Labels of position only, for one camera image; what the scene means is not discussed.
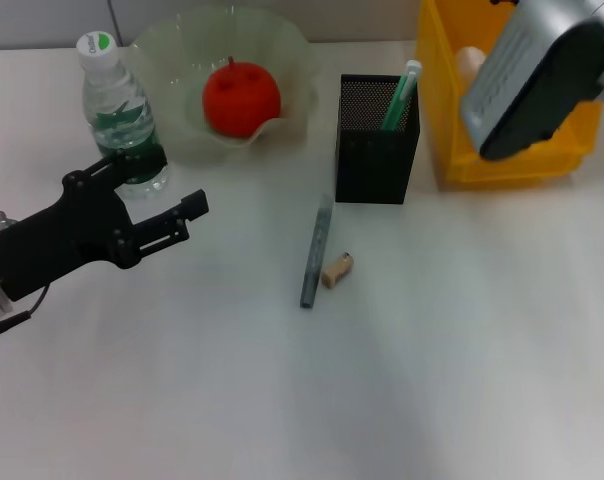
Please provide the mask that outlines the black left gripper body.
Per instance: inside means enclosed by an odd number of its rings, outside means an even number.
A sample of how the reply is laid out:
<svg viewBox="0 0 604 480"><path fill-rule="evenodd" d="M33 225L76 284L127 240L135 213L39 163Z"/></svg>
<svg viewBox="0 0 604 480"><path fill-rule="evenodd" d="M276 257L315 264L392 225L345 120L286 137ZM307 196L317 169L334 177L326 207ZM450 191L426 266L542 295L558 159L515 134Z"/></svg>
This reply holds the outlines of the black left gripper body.
<svg viewBox="0 0 604 480"><path fill-rule="evenodd" d="M121 269L138 264L134 225L115 190L124 177L74 171L48 208L0 232L0 288L20 300L97 261Z"/></svg>

